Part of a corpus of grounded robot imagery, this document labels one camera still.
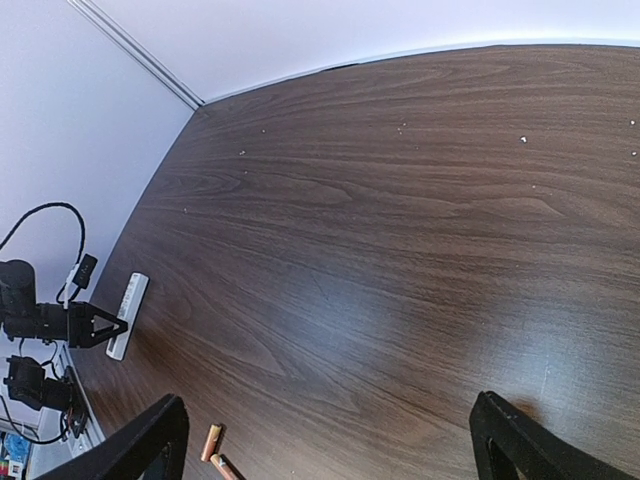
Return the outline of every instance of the white power strip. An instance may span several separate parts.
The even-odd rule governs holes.
[[[53,364],[53,367],[55,367],[58,373],[64,372],[67,367],[74,368],[66,342],[62,344],[60,350]],[[41,475],[50,472],[59,465],[82,455],[104,442],[104,433],[96,421],[91,405],[87,401],[84,388],[82,388],[81,383],[78,385],[82,397],[89,408],[89,419],[85,430],[80,434],[79,438],[69,435],[66,442],[58,441],[52,445],[32,445],[29,466],[27,467],[27,479],[40,478]],[[44,408],[41,413],[40,424],[38,425],[38,435],[40,438],[53,438],[57,436],[60,433],[59,412]]]
[[[149,285],[149,277],[141,273],[134,273],[131,275],[127,291],[124,294],[122,303],[120,304],[120,310],[118,311],[118,318],[124,320],[129,324],[129,329],[125,333],[121,333],[115,338],[109,340],[107,344],[107,355],[114,360],[122,361],[127,351],[127,345],[129,345],[129,338],[133,332],[133,325],[138,316],[138,310],[142,304],[144,292]]]

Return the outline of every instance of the power cord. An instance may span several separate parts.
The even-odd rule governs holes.
[[[54,350],[53,355],[51,355],[51,358],[46,362],[41,363],[40,366],[42,368],[46,368],[48,365],[51,365],[51,371],[53,372],[53,376],[56,377],[56,380],[60,380],[60,377],[56,372],[56,366],[53,364],[53,361],[56,359],[56,355],[58,355],[58,342],[56,342],[55,340],[51,340],[51,343],[54,343],[56,345],[56,349]]]
[[[66,423],[66,427],[64,429],[61,430],[60,435],[58,435],[55,438],[51,438],[49,440],[39,440],[39,439],[35,439],[35,438],[30,438],[27,437],[24,433],[22,433],[20,431],[20,429],[16,426],[15,423],[13,423],[13,419],[11,418],[11,415],[9,414],[9,407],[7,407],[7,402],[4,399],[3,396],[0,395],[0,400],[2,400],[2,406],[4,407],[4,413],[7,415],[7,420],[9,420],[9,423],[11,424],[11,427],[15,430],[15,432],[20,435],[22,438],[24,438],[25,440],[35,444],[35,445],[51,445],[52,443],[56,443],[59,440],[62,440],[64,438],[64,436],[67,434],[67,432],[69,431],[69,422],[65,422]],[[60,414],[60,418],[62,419],[64,415],[64,412],[62,412]]]
[[[40,212],[42,210],[46,210],[48,208],[66,208],[67,210],[70,210],[76,216],[76,219],[78,220],[78,224],[80,225],[80,248],[78,249],[78,257],[76,258],[76,262],[74,263],[74,265],[77,265],[78,263],[80,263],[80,260],[82,260],[82,255],[84,253],[84,244],[85,244],[85,241],[86,241],[87,232],[86,232],[86,227],[85,227],[85,224],[84,224],[84,218],[82,218],[82,215],[80,214],[80,212],[78,211],[78,209],[76,207],[74,207],[73,205],[71,205],[70,203],[67,203],[67,202],[49,202],[49,203],[42,204],[42,205],[40,205],[38,207],[35,207],[35,208],[29,210],[22,217],[20,217],[20,220],[18,220],[16,222],[16,224],[13,226],[11,231],[7,234],[7,236],[4,238],[4,240],[0,243],[0,250],[2,250],[7,243],[9,243],[9,240],[11,240],[11,237],[13,237],[15,235],[15,233],[18,231],[18,228],[20,228],[20,226],[24,223],[24,221],[27,218],[29,218],[31,215],[34,215],[34,214],[36,214],[36,213],[38,213],[38,212]],[[62,299],[60,297],[61,297],[62,293],[64,292],[65,286],[66,286],[66,282],[65,282],[64,285],[62,285],[62,288],[60,289],[60,291],[56,295],[56,302],[58,302],[59,304],[63,303],[63,301],[62,301]],[[79,293],[80,293],[80,288],[76,288],[76,290],[73,292],[73,294],[69,298],[69,301],[75,300]]]
[[[62,412],[60,414],[60,435],[62,435],[62,441],[65,442],[68,438],[67,434],[71,429],[71,409],[68,412]]]

